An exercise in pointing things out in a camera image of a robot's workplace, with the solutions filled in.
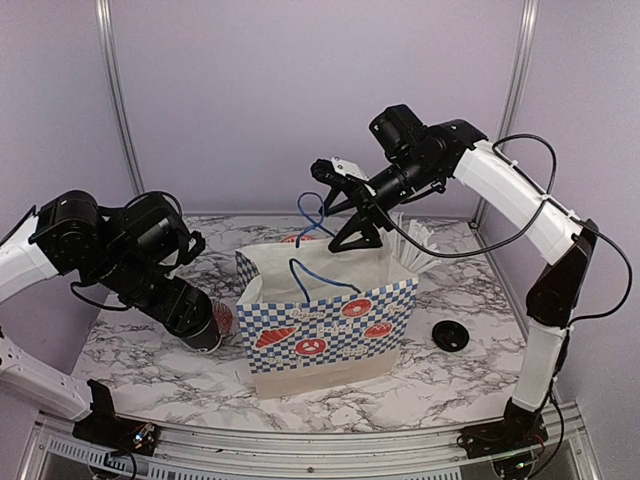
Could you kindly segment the black paper coffee cup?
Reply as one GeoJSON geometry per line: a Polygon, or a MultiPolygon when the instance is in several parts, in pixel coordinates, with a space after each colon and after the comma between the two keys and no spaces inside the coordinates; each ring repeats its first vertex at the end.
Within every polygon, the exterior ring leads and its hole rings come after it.
{"type": "Polygon", "coordinates": [[[210,320],[205,326],[193,334],[180,338],[189,349],[200,354],[210,354],[218,349],[222,342],[217,322],[210,320]]]}

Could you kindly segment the blue checkered paper bag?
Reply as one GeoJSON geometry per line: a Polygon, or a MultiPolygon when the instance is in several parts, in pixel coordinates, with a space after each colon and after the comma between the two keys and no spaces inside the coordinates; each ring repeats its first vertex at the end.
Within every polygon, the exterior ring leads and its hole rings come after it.
{"type": "Polygon", "coordinates": [[[331,239],[235,252],[239,332],[261,399],[371,380],[399,357],[416,273],[388,243],[331,253],[331,239]]]}

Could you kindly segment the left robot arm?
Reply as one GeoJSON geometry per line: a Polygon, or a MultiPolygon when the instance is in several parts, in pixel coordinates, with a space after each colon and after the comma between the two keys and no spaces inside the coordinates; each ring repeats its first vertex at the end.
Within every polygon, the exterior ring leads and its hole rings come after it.
{"type": "Polygon", "coordinates": [[[202,234],[183,221],[176,197],[143,193],[119,208],[68,191],[31,208],[1,241],[1,298],[76,272],[70,290],[96,284],[116,293],[116,311],[136,309],[199,353],[221,343],[211,299],[175,275],[204,250],[202,234]]]}

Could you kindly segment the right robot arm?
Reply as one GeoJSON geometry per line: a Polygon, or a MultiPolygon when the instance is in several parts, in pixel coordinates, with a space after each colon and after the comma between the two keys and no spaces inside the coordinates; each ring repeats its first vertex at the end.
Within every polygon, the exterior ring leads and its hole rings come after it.
{"type": "Polygon", "coordinates": [[[370,132],[390,165],[372,178],[341,160],[318,159],[312,177],[329,186],[321,211],[355,214],[329,245],[333,253],[378,248],[379,231],[402,229],[390,209],[434,192],[455,179],[496,208],[537,248],[546,266],[529,290],[527,346],[514,393],[500,420],[466,427],[466,449],[516,448],[545,436],[542,410],[562,369],[573,311],[597,241],[606,237],[592,220],[582,220],[557,202],[551,187],[540,187],[499,149],[500,142],[470,123],[456,119],[427,126],[405,104],[375,117],[370,132]]]}

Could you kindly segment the red patterned bowl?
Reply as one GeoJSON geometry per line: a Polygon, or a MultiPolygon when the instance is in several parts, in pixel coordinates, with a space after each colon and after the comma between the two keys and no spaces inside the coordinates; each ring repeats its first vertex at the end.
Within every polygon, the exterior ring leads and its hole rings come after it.
{"type": "Polygon", "coordinates": [[[297,241],[303,242],[303,241],[309,241],[309,240],[315,240],[315,237],[311,236],[311,235],[288,235],[286,237],[284,237],[283,239],[280,240],[280,243],[296,243],[297,241]]]}
{"type": "Polygon", "coordinates": [[[229,335],[232,332],[234,322],[234,316],[230,308],[223,302],[216,301],[213,304],[213,313],[219,332],[223,335],[229,335]]]}

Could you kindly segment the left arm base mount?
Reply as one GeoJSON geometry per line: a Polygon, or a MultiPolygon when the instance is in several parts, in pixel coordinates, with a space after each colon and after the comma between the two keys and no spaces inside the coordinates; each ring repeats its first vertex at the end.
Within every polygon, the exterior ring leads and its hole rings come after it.
{"type": "Polygon", "coordinates": [[[152,422],[118,416],[110,390],[96,380],[88,380],[91,392],[89,413],[74,423],[74,438],[110,447],[118,452],[151,457],[156,449],[159,427],[152,422]]]}

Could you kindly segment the right aluminium frame post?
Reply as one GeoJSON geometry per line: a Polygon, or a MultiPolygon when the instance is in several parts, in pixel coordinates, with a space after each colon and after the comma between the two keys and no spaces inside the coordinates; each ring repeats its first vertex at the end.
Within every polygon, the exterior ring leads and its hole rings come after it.
{"type": "Polygon", "coordinates": [[[510,134],[521,104],[534,49],[535,30],[539,15],[539,0],[525,0],[516,42],[514,61],[506,100],[498,128],[498,137],[510,134]]]}

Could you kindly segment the aluminium frame post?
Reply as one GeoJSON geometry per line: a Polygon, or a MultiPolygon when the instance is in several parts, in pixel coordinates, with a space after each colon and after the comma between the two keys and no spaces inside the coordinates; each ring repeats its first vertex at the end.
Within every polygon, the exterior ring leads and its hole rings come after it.
{"type": "Polygon", "coordinates": [[[535,30],[539,15],[539,0],[525,0],[516,42],[514,61],[506,100],[498,128],[498,137],[510,134],[521,104],[534,49],[535,30]]]}
{"type": "Polygon", "coordinates": [[[145,185],[126,111],[113,30],[111,2],[108,0],[96,0],[95,7],[107,85],[116,128],[133,191],[136,195],[139,195],[145,192],[145,185]]]}

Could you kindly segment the aluminium front rail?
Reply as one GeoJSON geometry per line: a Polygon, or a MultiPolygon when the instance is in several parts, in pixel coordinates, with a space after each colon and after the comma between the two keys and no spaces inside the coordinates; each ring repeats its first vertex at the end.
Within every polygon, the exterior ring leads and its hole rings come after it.
{"type": "Polygon", "coordinates": [[[484,445],[481,424],[367,433],[285,433],[160,422],[150,455],[73,436],[38,416],[20,479],[598,479],[574,404],[543,413],[545,438],[514,449],[484,445]]]}

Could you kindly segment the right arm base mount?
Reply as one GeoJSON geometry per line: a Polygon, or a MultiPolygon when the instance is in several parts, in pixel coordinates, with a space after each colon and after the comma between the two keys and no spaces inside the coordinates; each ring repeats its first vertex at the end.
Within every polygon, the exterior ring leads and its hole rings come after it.
{"type": "Polygon", "coordinates": [[[548,438],[540,419],[532,425],[502,419],[464,427],[457,438],[457,445],[465,450],[468,459],[475,459],[541,445],[548,438]]]}

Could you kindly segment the left aluminium frame post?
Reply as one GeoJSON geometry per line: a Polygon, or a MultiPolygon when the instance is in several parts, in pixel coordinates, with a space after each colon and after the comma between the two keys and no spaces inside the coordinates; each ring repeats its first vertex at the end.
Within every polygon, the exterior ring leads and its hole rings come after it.
{"type": "Polygon", "coordinates": [[[113,30],[111,2],[108,0],[96,0],[95,7],[107,85],[116,128],[133,191],[136,195],[139,195],[145,192],[145,185],[126,111],[113,30]]]}

